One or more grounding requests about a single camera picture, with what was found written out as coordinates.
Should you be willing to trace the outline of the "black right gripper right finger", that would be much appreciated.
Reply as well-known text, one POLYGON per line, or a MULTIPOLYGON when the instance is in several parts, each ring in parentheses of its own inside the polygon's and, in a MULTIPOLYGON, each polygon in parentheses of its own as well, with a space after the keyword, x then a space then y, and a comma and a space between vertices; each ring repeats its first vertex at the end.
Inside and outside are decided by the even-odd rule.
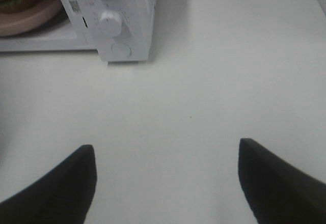
POLYGON ((258 223, 325 223, 325 183, 251 138, 242 138, 238 177, 258 223))

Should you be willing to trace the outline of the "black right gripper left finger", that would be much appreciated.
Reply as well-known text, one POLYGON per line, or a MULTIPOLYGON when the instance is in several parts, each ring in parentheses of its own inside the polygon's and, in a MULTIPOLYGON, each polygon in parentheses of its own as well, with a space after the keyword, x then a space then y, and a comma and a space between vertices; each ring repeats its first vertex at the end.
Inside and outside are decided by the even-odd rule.
POLYGON ((94 148, 82 145, 38 181, 1 202, 1 223, 84 223, 96 184, 94 148))

